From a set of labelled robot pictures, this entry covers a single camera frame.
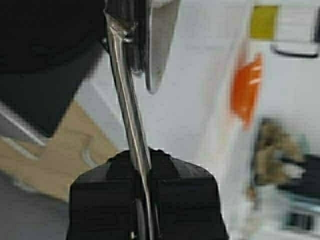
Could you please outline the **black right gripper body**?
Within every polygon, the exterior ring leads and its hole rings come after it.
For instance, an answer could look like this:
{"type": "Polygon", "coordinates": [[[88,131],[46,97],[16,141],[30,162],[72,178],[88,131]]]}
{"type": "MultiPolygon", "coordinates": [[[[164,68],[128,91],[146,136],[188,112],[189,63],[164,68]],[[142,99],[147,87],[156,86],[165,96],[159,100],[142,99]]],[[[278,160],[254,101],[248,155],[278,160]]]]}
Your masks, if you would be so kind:
{"type": "Polygon", "coordinates": [[[288,157],[281,159],[289,170],[301,170],[286,183],[277,186],[288,200],[283,228],[300,233],[320,231],[320,157],[306,154],[303,162],[294,162],[288,157]]]}

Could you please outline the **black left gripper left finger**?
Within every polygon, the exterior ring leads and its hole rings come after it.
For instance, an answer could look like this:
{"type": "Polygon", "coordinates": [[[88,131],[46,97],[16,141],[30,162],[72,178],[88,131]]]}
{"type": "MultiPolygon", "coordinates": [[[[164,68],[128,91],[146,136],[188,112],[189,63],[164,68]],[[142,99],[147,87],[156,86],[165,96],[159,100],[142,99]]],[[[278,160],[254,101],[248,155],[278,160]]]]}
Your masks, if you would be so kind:
{"type": "Polygon", "coordinates": [[[140,180],[129,151],[81,174],[70,186],[68,240],[143,240],[140,180]]]}

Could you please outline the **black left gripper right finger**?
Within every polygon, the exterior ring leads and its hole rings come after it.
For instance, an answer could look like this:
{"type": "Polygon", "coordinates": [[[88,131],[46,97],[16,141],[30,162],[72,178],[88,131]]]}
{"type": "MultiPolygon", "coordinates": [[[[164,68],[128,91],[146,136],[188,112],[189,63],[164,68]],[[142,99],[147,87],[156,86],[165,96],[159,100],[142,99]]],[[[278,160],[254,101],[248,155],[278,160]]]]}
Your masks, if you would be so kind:
{"type": "Polygon", "coordinates": [[[217,181],[199,165],[150,149],[157,240],[227,240],[217,181]]]}

